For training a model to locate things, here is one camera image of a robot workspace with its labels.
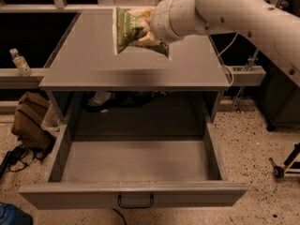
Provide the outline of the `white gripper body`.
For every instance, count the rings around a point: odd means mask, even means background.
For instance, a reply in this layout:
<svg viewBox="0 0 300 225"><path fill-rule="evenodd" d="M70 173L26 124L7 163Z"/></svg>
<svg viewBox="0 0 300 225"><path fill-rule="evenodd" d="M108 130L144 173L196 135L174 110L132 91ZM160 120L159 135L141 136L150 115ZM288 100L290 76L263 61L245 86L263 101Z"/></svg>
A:
<svg viewBox="0 0 300 225"><path fill-rule="evenodd" d="M158 40L170 44L201 33L201 18L195 0L164 0L155 8L150 31Z"/></svg>

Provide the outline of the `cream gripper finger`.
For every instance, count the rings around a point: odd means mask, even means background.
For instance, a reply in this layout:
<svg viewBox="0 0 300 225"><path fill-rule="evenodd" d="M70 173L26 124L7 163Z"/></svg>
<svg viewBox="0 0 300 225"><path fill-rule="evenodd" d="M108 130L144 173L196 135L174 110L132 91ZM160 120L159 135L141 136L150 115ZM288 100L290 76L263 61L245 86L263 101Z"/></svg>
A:
<svg viewBox="0 0 300 225"><path fill-rule="evenodd" d="M148 27L152 21L154 10L155 7L140 7L131 9L129 13L138 17L143 27Z"/></svg>
<svg viewBox="0 0 300 225"><path fill-rule="evenodd" d="M148 32L145 36L135 39L133 41L135 46L157 46L160 40L152 32Z"/></svg>

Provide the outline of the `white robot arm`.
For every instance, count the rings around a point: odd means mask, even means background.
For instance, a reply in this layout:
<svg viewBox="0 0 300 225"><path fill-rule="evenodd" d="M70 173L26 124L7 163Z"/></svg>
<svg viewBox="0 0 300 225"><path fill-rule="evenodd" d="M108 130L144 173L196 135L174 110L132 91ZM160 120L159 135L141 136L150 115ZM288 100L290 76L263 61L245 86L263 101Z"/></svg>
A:
<svg viewBox="0 0 300 225"><path fill-rule="evenodd" d="M264 0L163 0L142 12L142 46L235 32L300 85L300 18Z"/></svg>

